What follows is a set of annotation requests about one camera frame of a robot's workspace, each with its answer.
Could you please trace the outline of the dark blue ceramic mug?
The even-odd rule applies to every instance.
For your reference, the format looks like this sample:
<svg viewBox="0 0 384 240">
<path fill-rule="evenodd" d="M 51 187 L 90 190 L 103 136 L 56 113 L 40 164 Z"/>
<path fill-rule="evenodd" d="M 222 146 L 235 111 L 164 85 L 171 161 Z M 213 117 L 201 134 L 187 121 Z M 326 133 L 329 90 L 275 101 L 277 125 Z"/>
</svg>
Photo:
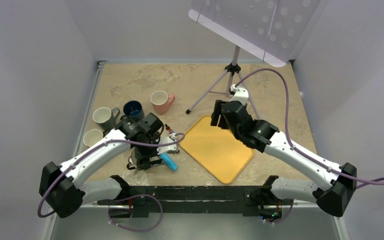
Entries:
<svg viewBox="0 0 384 240">
<path fill-rule="evenodd" d="M 123 117 L 133 119 L 135 121 L 142 120 L 145 117 L 142 104 L 137 100 L 131 100 L 124 104 L 122 108 Z"/>
</svg>

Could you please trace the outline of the grey ceramic mug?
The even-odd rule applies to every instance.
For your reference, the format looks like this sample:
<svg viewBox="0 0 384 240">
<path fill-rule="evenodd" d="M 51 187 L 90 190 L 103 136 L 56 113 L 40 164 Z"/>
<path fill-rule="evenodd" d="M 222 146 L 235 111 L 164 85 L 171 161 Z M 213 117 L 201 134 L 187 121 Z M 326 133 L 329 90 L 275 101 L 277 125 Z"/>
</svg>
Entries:
<svg viewBox="0 0 384 240">
<path fill-rule="evenodd" d="M 103 130 L 109 131 L 116 127 L 117 118 L 120 116 L 121 110 L 118 107 L 110 109 L 108 107 L 100 107 L 92 114 L 92 120 Z"/>
</svg>

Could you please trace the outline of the pink ceramic mug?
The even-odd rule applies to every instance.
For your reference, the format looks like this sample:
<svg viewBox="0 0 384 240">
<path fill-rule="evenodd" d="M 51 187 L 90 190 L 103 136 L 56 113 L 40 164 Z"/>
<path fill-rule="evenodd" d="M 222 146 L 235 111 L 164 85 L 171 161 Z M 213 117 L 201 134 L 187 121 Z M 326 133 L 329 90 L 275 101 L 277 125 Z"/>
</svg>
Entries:
<svg viewBox="0 0 384 240">
<path fill-rule="evenodd" d="M 153 109 L 159 114 L 165 114 L 176 99 L 175 95 L 167 94 L 165 91 L 157 90 L 150 96 Z"/>
</svg>

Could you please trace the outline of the black ceramic mug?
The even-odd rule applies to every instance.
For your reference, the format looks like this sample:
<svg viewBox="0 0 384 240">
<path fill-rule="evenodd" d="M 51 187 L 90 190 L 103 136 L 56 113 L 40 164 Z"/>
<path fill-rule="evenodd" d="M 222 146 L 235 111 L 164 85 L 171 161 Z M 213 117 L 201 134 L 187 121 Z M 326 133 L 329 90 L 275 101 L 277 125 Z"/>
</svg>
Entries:
<svg viewBox="0 0 384 240">
<path fill-rule="evenodd" d="M 82 138 L 83 145 L 90 148 L 100 140 L 102 140 L 107 134 L 108 130 L 102 131 L 101 129 L 91 129 L 87 131 Z"/>
</svg>

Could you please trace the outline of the cream mug black handle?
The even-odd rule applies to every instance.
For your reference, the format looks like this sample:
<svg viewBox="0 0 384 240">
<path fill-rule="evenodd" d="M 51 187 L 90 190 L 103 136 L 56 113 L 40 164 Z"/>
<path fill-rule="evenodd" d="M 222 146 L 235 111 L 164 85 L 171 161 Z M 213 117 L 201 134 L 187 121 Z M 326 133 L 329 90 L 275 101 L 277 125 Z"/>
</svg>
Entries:
<svg viewBox="0 0 384 240">
<path fill-rule="evenodd" d="M 136 149 L 134 148 L 131 152 L 130 157 L 128 158 L 126 168 L 128 170 L 137 170 L 137 158 L 136 158 Z"/>
</svg>

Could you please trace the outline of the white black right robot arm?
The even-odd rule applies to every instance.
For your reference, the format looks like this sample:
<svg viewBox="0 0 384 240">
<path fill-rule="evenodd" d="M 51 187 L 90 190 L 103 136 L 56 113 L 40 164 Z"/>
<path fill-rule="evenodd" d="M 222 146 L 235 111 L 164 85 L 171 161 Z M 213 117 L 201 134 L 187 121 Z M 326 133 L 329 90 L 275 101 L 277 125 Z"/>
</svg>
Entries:
<svg viewBox="0 0 384 240">
<path fill-rule="evenodd" d="M 326 160 L 288 139 L 287 134 L 266 120 L 256 120 L 239 101 L 216 100 L 211 126 L 229 130 L 250 149 L 275 157 L 308 177 L 308 181 L 288 180 L 271 175 L 259 193 L 250 197 L 261 205 L 283 200 L 316 204 L 327 214 L 342 217 L 357 188 L 357 168 Z"/>
</svg>

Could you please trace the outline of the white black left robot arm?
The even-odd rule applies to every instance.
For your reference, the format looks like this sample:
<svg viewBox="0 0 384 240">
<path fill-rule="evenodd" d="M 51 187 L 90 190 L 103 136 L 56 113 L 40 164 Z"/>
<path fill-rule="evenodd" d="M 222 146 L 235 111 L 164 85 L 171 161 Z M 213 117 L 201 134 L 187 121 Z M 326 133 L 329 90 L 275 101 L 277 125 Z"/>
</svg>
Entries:
<svg viewBox="0 0 384 240">
<path fill-rule="evenodd" d="M 144 156 L 156 153 L 163 129 L 163 122 L 153 113 L 141 120 L 123 117 L 103 139 L 84 152 L 60 164 L 47 163 L 41 171 L 38 217 L 57 214 L 66 218 L 84 204 L 103 200 L 118 205 L 126 203 L 132 194 L 122 177 L 112 175 L 103 181 L 86 181 L 124 152 L 137 150 Z"/>
</svg>

